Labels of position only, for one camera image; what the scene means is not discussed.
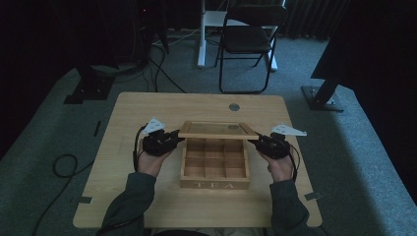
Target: dark curtain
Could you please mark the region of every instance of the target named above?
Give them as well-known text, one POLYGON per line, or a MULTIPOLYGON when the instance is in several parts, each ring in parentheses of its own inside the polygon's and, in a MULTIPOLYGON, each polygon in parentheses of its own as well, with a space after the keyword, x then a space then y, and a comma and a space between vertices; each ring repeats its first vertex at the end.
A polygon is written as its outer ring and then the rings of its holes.
POLYGON ((414 201, 416 12, 411 0, 352 1, 312 75, 354 90, 414 201))

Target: open box lid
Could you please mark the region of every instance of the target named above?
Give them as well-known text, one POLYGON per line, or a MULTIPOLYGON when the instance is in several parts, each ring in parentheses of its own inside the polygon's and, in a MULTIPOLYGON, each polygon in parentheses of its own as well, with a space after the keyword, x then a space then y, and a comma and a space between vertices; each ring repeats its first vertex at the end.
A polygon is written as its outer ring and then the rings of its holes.
POLYGON ((180 138, 257 140, 259 137, 245 123, 186 121, 178 133, 180 138))

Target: sleeve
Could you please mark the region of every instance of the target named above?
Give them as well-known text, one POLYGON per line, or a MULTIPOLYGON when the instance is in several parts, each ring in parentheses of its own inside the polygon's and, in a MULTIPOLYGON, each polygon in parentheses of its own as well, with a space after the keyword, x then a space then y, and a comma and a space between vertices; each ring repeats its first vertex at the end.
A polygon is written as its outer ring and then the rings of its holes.
POLYGON ((276 182, 269 188, 272 197, 271 225, 275 235, 316 235, 316 231, 307 226, 309 212, 298 198, 294 181, 276 182))
POLYGON ((144 173, 131 173, 128 176, 125 191, 120 194, 107 209, 99 235, 144 235, 144 213, 150 207, 154 196, 156 178, 144 173), (137 220, 122 227, 115 228, 125 222, 137 220))

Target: wooden table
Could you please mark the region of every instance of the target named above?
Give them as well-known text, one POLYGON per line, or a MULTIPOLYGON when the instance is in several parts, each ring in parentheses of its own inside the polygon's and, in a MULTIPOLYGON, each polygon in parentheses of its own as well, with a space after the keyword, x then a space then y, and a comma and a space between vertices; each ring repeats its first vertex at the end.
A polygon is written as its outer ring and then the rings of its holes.
MULTIPOLYGON (((135 136, 152 117, 164 123, 166 131, 180 129, 186 120, 243 122, 265 135, 280 123, 292 127, 280 96, 123 92, 117 99, 83 192, 83 197, 92 201, 79 204, 74 217, 76 227, 100 227, 108 206, 124 191, 127 176, 134 171, 135 136), (239 110, 231 110, 230 104, 238 104, 239 110)), ((287 137, 287 141, 299 150, 295 137, 287 137)), ((249 189, 212 190, 180 188, 183 143, 165 160, 157 177, 154 201, 145 213, 145 227, 270 227, 272 179, 267 162, 252 144, 248 143, 249 189)), ((296 185, 302 203, 310 212, 308 225, 321 225, 316 200, 305 198, 313 189, 302 157, 296 185)))

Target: white desk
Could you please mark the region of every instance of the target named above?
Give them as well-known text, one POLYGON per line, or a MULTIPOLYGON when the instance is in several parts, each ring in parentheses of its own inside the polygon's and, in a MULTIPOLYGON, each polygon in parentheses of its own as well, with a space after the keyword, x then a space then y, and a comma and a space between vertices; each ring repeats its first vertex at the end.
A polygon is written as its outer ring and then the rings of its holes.
MULTIPOLYGON (((226 15, 226 12, 206 11, 206 0, 202 0, 201 38, 200 38, 199 61, 197 64, 199 68, 203 68, 206 64, 206 27, 222 27, 225 15, 226 15)), ((275 57, 272 57, 271 70, 272 71, 277 70, 275 57)))

